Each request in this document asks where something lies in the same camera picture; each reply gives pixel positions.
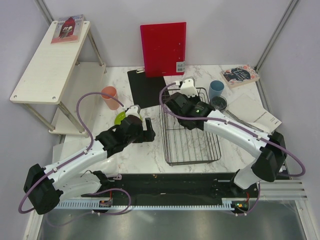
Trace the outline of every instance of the wire basket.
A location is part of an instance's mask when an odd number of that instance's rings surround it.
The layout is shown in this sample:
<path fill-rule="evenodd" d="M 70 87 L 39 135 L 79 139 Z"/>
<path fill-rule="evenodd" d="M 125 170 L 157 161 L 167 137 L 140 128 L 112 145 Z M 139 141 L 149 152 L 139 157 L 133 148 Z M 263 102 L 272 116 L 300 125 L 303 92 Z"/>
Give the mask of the wire basket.
<path fill-rule="evenodd" d="M 205 88 L 196 88 L 201 101 L 209 103 Z M 162 99 L 179 89 L 168 89 Z M 170 166 L 208 164 L 221 158 L 218 136 L 200 129 L 188 130 L 160 107 L 161 135 L 165 161 Z"/>

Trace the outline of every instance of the wooden shelf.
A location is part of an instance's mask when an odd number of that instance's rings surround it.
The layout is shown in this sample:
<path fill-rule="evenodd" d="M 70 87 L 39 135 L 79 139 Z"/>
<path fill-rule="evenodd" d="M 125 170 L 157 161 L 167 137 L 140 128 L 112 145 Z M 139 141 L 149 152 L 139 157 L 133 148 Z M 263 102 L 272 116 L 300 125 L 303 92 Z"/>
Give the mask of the wooden shelf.
<path fill-rule="evenodd" d="M 104 70 L 105 66 L 100 66 L 97 62 L 80 62 L 79 65 L 74 67 L 61 101 L 77 120 L 76 105 L 79 98 L 86 93 L 99 92 L 101 90 Z M 92 131 L 93 126 L 88 124 L 93 123 L 90 119 L 99 97 L 99 95 L 88 96 L 81 101 L 79 106 L 81 119 L 89 127 L 90 131 Z M 52 134 L 85 135 L 85 133 L 80 133 L 76 129 L 59 108 L 55 112 L 52 125 L 55 126 L 54 131 L 49 131 Z"/>
<path fill-rule="evenodd" d="M 90 28 L 83 23 L 79 42 L 51 44 L 57 26 L 53 21 L 24 71 L 10 100 L 20 104 L 60 103 Z"/>

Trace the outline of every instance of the metal spring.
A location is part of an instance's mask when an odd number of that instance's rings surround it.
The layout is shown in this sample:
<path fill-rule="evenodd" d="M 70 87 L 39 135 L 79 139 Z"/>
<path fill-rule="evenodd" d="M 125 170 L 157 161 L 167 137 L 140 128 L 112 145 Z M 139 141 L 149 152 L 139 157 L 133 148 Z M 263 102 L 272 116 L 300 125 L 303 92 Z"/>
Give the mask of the metal spring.
<path fill-rule="evenodd" d="M 245 125 L 246 127 L 248 128 L 251 128 L 251 129 L 254 129 L 254 130 L 257 130 L 257 131 L 260 131 L 260 132 L 264 132 L 262 129 L 256 127 L 256 126 L 253 126 L 243 120 L 241 120 L 240 118 L 238 118 L 236 115 L 234 115 L 232 112 L 230 112 L 228 109 L 225 110 L 225 112 L 231 117 L 233 118 L 234 120 L 236 120 L 238 123 L 242 124 L 242 125 Z"/>

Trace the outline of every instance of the barcode label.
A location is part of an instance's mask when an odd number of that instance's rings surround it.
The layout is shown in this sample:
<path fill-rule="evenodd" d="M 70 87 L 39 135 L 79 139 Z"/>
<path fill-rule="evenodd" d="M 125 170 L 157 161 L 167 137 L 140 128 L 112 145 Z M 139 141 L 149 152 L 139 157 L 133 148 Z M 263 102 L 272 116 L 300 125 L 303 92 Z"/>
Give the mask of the barcode label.
<path fill-rule="evenodd" d="M 177 61 L 176 62 L 176 72 L 183 73 L 185 71 L 185 62 L 184 61 Z"/>

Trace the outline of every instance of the pink cup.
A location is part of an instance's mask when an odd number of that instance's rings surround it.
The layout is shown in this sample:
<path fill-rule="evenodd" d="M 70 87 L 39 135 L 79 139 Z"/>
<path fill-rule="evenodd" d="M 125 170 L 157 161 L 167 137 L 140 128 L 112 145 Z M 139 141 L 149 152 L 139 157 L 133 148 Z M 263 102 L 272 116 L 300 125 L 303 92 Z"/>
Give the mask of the pink cup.
<path fill-rule="evenodd" d="M 101 92 L 104 94 L 109 94 L 110 96 L 118 99 L 117 90 L 113 86 L 106 86 Z M 117 110 L 119 108 L 120 104 L 116 100 L 113 100 L 111 97 L 105 95 L 101 95 L 101 97 L 108 105 L 110 110 Z"/>

